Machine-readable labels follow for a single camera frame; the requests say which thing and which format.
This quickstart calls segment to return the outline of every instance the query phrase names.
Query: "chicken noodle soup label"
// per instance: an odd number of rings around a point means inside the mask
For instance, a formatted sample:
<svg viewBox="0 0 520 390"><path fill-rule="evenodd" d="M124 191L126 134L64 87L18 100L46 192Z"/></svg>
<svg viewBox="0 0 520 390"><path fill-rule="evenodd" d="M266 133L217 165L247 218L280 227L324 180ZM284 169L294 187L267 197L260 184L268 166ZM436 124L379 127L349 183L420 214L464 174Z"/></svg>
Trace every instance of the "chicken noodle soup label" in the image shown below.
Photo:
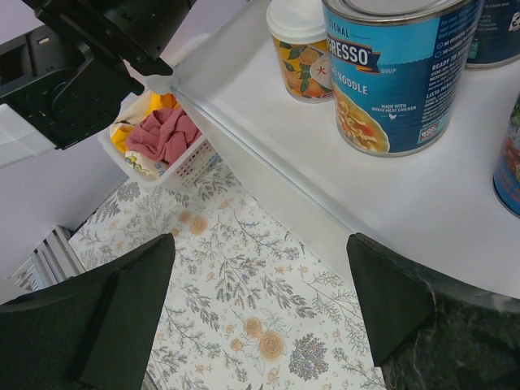
<svg viewBox="0 0 520 390"><path fill-rule="evenodd" d="M327 41L293 45L273 37L285 88L296 99L332 99L331 60Z"/></svg>
<svg viewBox="0 0 520 390"><path fill-rule="evenodd" d="M402 25L356 24L324 7L336 121L354 146L404 154L445 130L482 4Z"/></svg>

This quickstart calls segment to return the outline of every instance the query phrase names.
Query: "white table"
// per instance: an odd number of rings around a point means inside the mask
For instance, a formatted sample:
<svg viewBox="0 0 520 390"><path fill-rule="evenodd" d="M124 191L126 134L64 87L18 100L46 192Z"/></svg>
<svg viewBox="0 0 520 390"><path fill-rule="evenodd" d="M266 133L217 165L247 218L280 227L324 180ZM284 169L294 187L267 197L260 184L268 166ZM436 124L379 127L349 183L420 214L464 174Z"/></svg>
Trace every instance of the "white table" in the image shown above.
<svg viewBox="0 0 520 390"><path fill-rule="evenodd" d="M327 247L339 255L346 235L363 232L425 266L520 297L520 219L492 189L520 91L520 62L465 71L444 136L415 155L375 158L344 142L332 102L307 105L285 92L265 22L267 4L257 0L188 56L174 84L245 187L282 222L296 225L297 235L298 229L314 232L325 248L311 248L336 269L348 266L330 258ZM252 164L257 167L245 168ZM301 207L292 208L298 202ZM290 215L305 213L304 204L313 209L311 217Z"/></svg>

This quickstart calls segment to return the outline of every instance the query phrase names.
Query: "floral pattern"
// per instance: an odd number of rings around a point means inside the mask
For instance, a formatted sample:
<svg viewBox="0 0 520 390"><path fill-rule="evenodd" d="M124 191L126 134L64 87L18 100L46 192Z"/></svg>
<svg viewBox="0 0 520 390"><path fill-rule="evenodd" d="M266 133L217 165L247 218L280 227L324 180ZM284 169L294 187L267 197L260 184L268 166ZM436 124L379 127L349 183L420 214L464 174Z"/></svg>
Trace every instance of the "floral pattern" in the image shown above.
<svg viewBox="0 0 520 390"><path fill-rule="evenodd" d="M184 193L128 181L70 242L90 270L164 232L176 254L149 359L159 389L384 388L353 286L222 161Z"/></svg>

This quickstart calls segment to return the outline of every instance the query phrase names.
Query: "progresso soup can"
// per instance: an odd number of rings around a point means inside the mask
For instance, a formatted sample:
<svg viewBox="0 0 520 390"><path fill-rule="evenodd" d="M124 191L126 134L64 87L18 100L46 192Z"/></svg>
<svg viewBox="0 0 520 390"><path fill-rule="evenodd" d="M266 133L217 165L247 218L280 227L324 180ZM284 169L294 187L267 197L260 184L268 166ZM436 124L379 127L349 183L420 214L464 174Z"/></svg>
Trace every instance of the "progresso soup can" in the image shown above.
<svg viewBox="0 0 520 390"><path fill-rule="evenodd" d="M340 133L380 156L448 126L482 0L323 0Z"/></svg>
<svg viewBox="0 0 520 390"><path fill-rule="evenodd" d="M520 96L509 119L493 183L502 203L520 216Z"/></svg>
<svg viewBox="0 0 520 390"><path fill-rule="evenodd" d="M467 67L497 67L520 56L520 0L486 0Z"/></svg>

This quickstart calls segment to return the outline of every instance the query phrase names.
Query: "red towel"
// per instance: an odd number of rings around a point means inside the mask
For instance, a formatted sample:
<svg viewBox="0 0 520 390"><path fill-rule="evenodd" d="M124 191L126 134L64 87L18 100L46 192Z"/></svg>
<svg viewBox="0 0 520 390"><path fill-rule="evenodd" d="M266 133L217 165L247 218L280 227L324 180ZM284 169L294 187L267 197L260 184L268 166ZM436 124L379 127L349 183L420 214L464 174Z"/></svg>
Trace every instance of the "red towel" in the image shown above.
<svg viewBox="0 0 520 390"><path fill-rule="evenodd" d="M130 132L127 147L154 161L174 163L201 135L181 107L153 111Z"/></svg>

